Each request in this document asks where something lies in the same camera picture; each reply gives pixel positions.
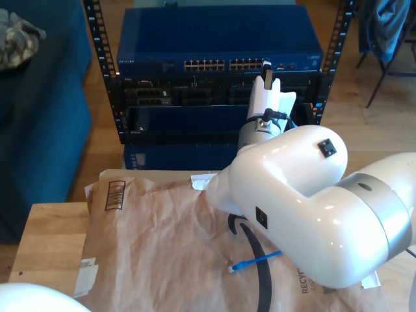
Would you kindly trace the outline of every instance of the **kraft paper packaging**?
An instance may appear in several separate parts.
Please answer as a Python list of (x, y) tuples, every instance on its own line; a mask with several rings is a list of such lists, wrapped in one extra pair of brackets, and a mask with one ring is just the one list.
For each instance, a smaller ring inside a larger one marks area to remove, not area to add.
[(247, 220), (211, 207), (191, 182), (100, 179), (88, 189), (83, 259), (98, 271), (78, 301), (91, 311), (389, 311), (381, 287), (329, 289), (279, 255)]

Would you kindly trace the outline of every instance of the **wooden table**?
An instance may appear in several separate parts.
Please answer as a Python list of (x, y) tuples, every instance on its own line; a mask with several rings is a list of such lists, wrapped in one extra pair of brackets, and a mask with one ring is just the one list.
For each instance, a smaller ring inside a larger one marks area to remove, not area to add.
[(35, 283), (73, 296), (88, 218), (86, 203), (33, 205), (9, 282)]
[[(106, 170), (100, 179), (135, 176), (148, 177), (156, 182), (169, 182), (188, 179), (190, 174), (195, 173)], [(33, 205), (9, 281), (36, 283), (73, 296), (87, 226), (86, 203)], [(409, 311), (415, 272), (416, 259), (406, 252), (377, 270), (392, 312)]]

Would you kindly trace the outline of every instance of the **blue sofa cushion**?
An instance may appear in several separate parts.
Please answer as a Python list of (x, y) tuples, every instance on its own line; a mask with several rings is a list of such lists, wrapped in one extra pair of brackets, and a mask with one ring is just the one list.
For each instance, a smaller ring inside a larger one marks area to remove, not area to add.
[(32, 204), (66, 200), (81, 158), (91, 117), (68, 47), (65, 36), (48, 36), (10, 78), (19, 83), (12, 118), (0, 128), (0, 241), (20, 239)]

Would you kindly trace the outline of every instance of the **wooden floor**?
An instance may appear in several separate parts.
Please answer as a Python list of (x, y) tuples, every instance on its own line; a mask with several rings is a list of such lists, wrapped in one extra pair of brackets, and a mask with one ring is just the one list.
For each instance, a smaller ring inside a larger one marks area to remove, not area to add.
[[(302, 3), (307, 5), (321, 46), (326, 50), (338, 2), (302, 0)], [(132, 4), (128, 0), (101, 0), (101, 6), (115, 58), (124, 7), (132, 7)], [(322, 120), (322, 125), (339, 133), (346, 142), (348, 174), (387, 155), (416, 151), (416, 79), (388, 77), (372, 108), (366, 109), (381, 71), (373, 56), (368, 56), (359, 70), (355, 69), (359, 60), (357, 33), (358, 20), (355, 19), (348, 32)], [(403, 47), (400, 54), (401, 57), (397, 58), (400, 61), (393, 67), (398, 69), (411, 64), (412, 71), (416, 72), (410, 47)], [(100, 172), (120, 168), (122, 164), (123, 146), (118, 140), (95, 53), (84, 85), (92, 128), (73, 181), (69, 197), (73, 202), (85, 200), (84, 187), (97, 181)], [(16, 250), (16, 245), (0, 245), (0, 283), (8, 280)]]

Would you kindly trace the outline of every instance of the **blue jacket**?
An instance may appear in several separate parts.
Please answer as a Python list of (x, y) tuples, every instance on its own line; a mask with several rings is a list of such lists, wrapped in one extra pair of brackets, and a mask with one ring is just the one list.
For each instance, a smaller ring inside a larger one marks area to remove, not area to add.
[(411, 0), (365, 0), (359, 12), (359, 52), (393, 58)]

